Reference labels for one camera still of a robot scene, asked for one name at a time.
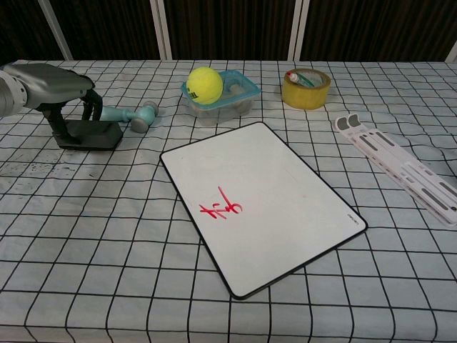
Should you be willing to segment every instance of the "tablecloth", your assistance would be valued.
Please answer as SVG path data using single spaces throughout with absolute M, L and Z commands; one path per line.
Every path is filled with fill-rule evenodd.
M 332 128 L 358 113 L 457 186 L 457 64 L 49 61 L 104 104 L 157 102 L 116 151 L 61 150 L 35 111 L 0 119 L 1 342 L 457 342 L 457 231 Z M 198 66 L 262 89 L 208 126 L 180 90 Z M 281 101 L 284 72 L 332 79 L 313 111 Z M 79 118 L 80 101 L 64 108 Z M 245 301 L 229 296 L 159 162 L 167 149 L 263 121 L 367 220 L 368 230 Z

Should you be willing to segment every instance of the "red chinese character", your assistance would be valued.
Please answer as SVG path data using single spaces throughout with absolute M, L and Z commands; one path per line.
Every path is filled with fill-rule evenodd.
M 239 213 L 238 211 L 240 211 L 240 212 L 243 211 L 243 207 L 241 207 L 240 204 L 232 204 L 230 202 L 229 198 L 227 198 L 227 196 L 224 194 L 224 191 L 222 190 L 221 187 L 217 187 L 217 188 L 221 192 L 221 195 L 224 198 L 227 206 L 225 206 L 224 209 L 218 209 L 217 207 L 221 206 L 221 204 L 219 204 L 218 202 L 215 202 L 213 204 L 213 209 L 207 209 L 206 207 L 199 205 L 200 208 L 201 208 L 200 212 L 207 213 L 210 216 L 212 216 L 214 219 L 217 219 L 217 216 L 220 216 L 221 218 L 227 219 L 227 217 L 224 216 L 222 214 L 222 212 L 227 212 L 227 213 L 228 212 L 233 212 L 233 213 L 238 214 Z

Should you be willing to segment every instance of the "blue plastic container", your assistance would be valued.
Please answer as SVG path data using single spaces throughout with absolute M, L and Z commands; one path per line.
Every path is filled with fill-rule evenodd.
M 187 93 L 186 82 L 181 89 L 189 101 L 189 111 L 199 118 L 230 119 L 249 113 L 253 99 L 261 90 L 237 70 L 221 71 L 219 73 L 224 83 L 224 90 L 218 101 L 202 105 L 194 102 Z

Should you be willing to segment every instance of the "packing tape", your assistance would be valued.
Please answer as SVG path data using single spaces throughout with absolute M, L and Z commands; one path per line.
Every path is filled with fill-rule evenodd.
M 284 75 L 283 101 L 296 109 L 317 109 L 326 102 L 330 78 L 319 70 L 314 69 L 292 69 L 291 73 L 302 74 L 309 79 L 315 87 L 301 86 L 292 82 Z

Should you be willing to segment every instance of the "small whiteboard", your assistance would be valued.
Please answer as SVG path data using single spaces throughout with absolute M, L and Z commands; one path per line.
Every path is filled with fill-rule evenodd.
M 166 151 L 161 160 L 237 299 L 366 229 L 263 123 Z

